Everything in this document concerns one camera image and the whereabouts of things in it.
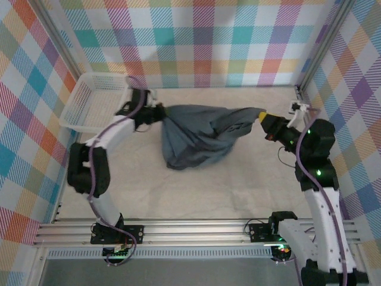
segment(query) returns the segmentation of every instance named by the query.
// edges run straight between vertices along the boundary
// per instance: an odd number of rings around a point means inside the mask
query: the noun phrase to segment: plaid wallpaper
[[[307,93],[335,124],[342,211],[381,283],[381,0],[355,3]]]
[[[64,30],[49,0],[44,2]],[[324,6],[333,1],[60,3],[93,71],[128,73],[145,86],[176,88],[290,84]]]
[[[0,7],[0,286],[18,286],[65,174],[75,134],[58,118],[75,81],[26,0]]]
[[[296,85],[299,86],[302,83],[304,76],[305,76],[305,73],[310,68],[311,61],[316,56],[316,53],[320,48],[321,42],[323,41],[324,37],[329,32],[329,26],[332,24],[334,17],[335,17],[335,14],[338,11],[342,2],[343,2],[343,0],[335,0],[335,3],[333,4],[331,10],[329,11],[328,17],[327,17],[326,21],[324,22],[324,25],[321,28],[321,30],[318,34],[318,37],[316,38],[316,40],[314,42],[314,45],[313,45],[313,47],[312,47],[312,49],[308,55],[308,58],[303,65],[302,72],[300,72],[298,80],[296,81]]]

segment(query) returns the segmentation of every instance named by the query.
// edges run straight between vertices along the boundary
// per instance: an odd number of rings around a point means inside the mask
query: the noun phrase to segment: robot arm
[[[309,106],[293,103],[292,120],[267,113],[260,114],[266,139],[279,141],[296,155],[295,175],[310,207],[318,245],[315,245],[295,219],[285,219],[274,226],[298,258],[303,285],[367,284],[367,275],[356,270],[349,250],[339,208],[339,184],[335,168],[328,159],[335,142],[335,127],[316,119],[299,132],[294,125]]]
[[[110,124],[119,122],[117,125],[100,138],[99,134],[97,134],[85,143],[74,143],[70,148],[67,182],[74,187],[76,192],[88,196],[92,187],[90,168],[88,166],[89,150],[96,141],[92,154],[96,184],[91,203],[96,207],[99,216],[97,223],[100,225],[107,226],[106,223],[108,223],[118,228],[123,227],[123,217],[114,205],[110,192],[106,192],[110,184],[108,155],[115,150],[116,146],[133,134],[141,124],[150,125],[165,118],[163,105],[155,105],[155,101],[150,100],[149,91],[145,91],[145,106],[132,118],[126,118],[137,107],[140,92],[141,90],[134,89],[132,100],[116,112]]]

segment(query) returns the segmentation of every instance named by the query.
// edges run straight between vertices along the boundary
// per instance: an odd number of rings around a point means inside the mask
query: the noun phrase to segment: gray cloth
[[[203,105],[167,107],[161,130],[167,167],[183,170],[220,161],[239,137],[250,133],[261,111],[265,110]]]

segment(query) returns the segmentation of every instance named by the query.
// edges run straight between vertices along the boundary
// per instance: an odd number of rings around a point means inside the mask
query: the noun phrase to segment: gray floor
[[[135,259],[119,267],[103,260],[48,260],[40,286],[296,286],[293,263],[270,259]]]

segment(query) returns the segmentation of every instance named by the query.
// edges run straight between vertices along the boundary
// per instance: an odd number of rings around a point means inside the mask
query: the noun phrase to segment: metal bracket
[[[279,241],[282,244],[285,240],[277,234],[272,234],[271,226],[268,223],[249,224],[250,242],[252,243],[272,243]]]
[[[130,233],[133,237],[135,237],[137,244],[143,243],[143,237],[144,237],[144,226],[143,225],[124,225],[123,230]],[[97,236],[93,233],[90,239],[91,244],[125,244],[126,243],[126,237],[124,235],[121,235],[119,237],[113,237],[113,236],[104,236],[103,238],[100,236]],[[127,244],[133,243],[132,238],[127,237]]]

